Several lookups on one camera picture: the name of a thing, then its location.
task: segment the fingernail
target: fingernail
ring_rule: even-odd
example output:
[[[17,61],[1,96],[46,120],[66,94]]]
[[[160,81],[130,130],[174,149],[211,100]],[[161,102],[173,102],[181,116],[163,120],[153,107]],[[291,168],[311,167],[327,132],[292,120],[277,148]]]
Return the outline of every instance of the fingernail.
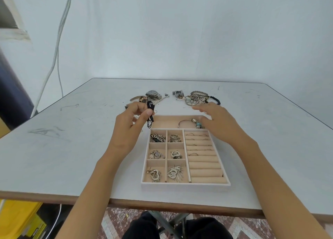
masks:
[[[147,115],[151,116],[152,115],[152,109],[151,108],[147,109],[146,113],[147,113]]]

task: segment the forearm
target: forearm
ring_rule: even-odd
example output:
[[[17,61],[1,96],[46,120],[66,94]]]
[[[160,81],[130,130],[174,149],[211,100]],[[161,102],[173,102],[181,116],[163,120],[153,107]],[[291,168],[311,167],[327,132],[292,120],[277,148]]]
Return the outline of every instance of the forearm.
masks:
[[[247,138],[242,145],[233,147],[246,168],[277,239],[330,238],[267,161],[255,141]]]
[[[116,154],[102,156],[56,239],[97,238],[119,165]]]

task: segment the white table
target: white table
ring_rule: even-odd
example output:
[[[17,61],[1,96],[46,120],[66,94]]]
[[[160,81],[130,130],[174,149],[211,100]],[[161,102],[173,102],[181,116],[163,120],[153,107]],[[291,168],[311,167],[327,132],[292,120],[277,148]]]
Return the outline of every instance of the white table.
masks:
[[[151,89],[200,90],[218,98],[310,212],[332,222],[333,131],[269,86],[252,83],[91,79],[0,139],[0,198],[73,204],[109,143],[116,115]],[[173,96],[155,109],[195,114]],[[111,206],[262,217],[239,157],[216,139],[231,182],[227,192],[143,190],[147,138],[144,127],[116,174]]]

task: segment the wooden table edge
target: wooden table edge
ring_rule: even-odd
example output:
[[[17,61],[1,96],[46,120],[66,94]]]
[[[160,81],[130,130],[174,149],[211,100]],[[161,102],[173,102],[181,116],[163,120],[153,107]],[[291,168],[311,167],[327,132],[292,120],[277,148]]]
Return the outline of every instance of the wooden table edge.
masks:
[[[77,198],[78,196],[72,196],[72,195],[0,191],[0,199],[35,201],[35,202],[43,202],[51,204],[74,205]],[[167,211],[175,213],[223,215],[223,216],[246,217],[246,218],[255,218],[255,219],[265,218],[264,213],[261,209],[180,204],[180,203],[144,201],[144,200],[110,199],[108,207]],[[333,215],[313,214],[313,216],[321,222],[333,223]]]

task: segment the jewelry box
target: jewelry box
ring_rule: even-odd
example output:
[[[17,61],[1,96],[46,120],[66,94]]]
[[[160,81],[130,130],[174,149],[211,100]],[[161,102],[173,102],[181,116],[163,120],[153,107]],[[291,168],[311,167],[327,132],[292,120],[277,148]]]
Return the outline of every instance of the jewelry box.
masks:
[[[154,115],[144,158],[143,187],[219,190],[230,186],[211,134],[198,128],[198,119],[198,115]]]

